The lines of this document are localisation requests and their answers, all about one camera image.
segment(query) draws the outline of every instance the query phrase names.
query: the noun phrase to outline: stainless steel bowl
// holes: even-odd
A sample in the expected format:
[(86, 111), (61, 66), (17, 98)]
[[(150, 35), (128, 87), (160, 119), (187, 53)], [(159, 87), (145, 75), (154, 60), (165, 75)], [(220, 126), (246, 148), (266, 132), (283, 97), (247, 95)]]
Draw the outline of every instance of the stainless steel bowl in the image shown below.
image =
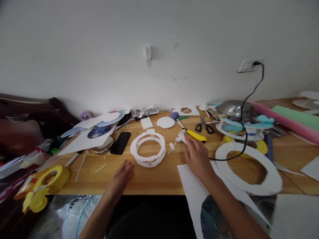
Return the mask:
[(93, 148), (93, 151), (96, 155), (106, 154), (111, 150), (111, 147), (114, 142), (115, 139), (112, 136), (110, 136), (106, 139), (105, 143), (102, 146)]
[[(241, 106), (243, 104), (243, 101), (238, 100), (228, 100), (223, 102), (221, 105), (216, 106), (216, 110), (220, 113), (234, 116), (234, 117), (240, 117), (241, 115)], [(255, 118), (257, 117), (257, 113), (254, 110), (254, 106), (250, 104), (249, 102), (245, 102), (243, 107), (243, 118)]]

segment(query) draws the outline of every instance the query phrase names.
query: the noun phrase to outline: aluminum foil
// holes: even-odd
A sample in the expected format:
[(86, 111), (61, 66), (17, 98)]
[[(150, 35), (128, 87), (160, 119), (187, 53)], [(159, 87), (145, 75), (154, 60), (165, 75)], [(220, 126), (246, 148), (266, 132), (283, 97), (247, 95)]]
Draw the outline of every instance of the aluminum foil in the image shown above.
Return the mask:
[(143, 116), (151, 116), (151, 115), (155, 115), (158, 113), (159, 113), (159, 110), (154, 108), (153, 106), (148, 106), (143, 110), (136, 110), (135, 111), (135, 115), (137, 115), (138, 118), (141, 118)]

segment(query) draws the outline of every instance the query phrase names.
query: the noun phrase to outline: yellow foam piece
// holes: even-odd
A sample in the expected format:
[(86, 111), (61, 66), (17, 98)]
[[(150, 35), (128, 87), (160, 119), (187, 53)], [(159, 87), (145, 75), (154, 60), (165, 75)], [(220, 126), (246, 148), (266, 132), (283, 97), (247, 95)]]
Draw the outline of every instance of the yellow foam piece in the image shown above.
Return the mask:
[(48, 191), (49, 191), (49, 188), (43, 188), (37, 191), (33, 195), (29, 205), (32, 211), (36, 211), (38, 208), (40, 208), (43, 205), (43, 200), (46, 197), (46, 194)]
[[(229, 131), (232, 134), (244, 134), (244, 131), (238, 132), (238, 133), (234, 133)], [(230, 143), (230, 142), (236, 142), (234, 138), (229, 137), (227, 135), (225, 135), (223, 137), (223, 142), (224, 143)], [(268, 148), (266, 143), (263, 140), (258, 140), (258, 141), (254, 141), (257, 145), (256, 150), (258, 150), (259, 152), (261, 152), (263, 155), (265, 155), (268, 152)], [(233, 151), (234, 154), (238, 155), (240, 154), (240, 151)], [(253, 157), (249, 156), (248, 154), (243, 153), (240, 157), (242, 158), (246, 158), (246, 159), (254, 159)]]
[(66, 167), (53, 166), (37, 180), (33, 191), (37, 191), (40, 187), (46, 187), (49, 188), (48, 194), (54, 194), (68, 182), (70, 175), (71, 172)]
[(47, 197), (44, 197), (43, 200), (41, 201), (41, 205), (37, 208), (31, 209), (31, 211), (35, 213), (42, 211), (46, 207), (47, 203), (48, 203), (48, 199)]
[(34, 195), (33, 192), (27, 193), (26, 199), (24, 199), (24, 202), (23, 202), (22, 212), (25, 213), (27, 211), (28, 207), (30, 206), (30, 202), (31, 202), (33, 195)]

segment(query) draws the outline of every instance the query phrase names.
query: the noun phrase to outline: hand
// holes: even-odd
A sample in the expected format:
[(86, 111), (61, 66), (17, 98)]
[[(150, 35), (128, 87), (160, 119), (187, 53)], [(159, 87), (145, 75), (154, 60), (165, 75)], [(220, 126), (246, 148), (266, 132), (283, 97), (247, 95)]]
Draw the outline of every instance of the hand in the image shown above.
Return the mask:
[(205, 185), (212, 177), (217, 177), (209, 162), (208, 150), (195, 139), (186, 139), (188, 148), (183, 148), (186, 163), (195, 176)]
[(134, 164), (131, 161), (125, 160), (123, 164), (116, 170), (111, 182), (103, 194), (103, 198), (110, 200), (113, 205), (116, 205), (120, 200), (127, 182), (130, 180), (134, 172)]

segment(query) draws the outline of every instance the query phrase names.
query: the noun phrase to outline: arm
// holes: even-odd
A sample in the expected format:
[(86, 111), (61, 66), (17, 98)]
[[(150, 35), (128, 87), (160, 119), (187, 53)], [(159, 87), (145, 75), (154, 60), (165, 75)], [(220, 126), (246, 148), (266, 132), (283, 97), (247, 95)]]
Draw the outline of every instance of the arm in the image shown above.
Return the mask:
[(232, 236), (236, 239), (269, 238), (215, 174), (204, 144), (194, 139), (186, 141), (188, 148), (183, 150), (187, 165), (214, 198), (230, 227)]
[(133, 168), (132, 162), (127, 163), (125, 160), (117, 169), (99, 204), (83, 228), (79, 239), (104, 237), (113, 210), (120, 200), (127, 182), (132, 177)]

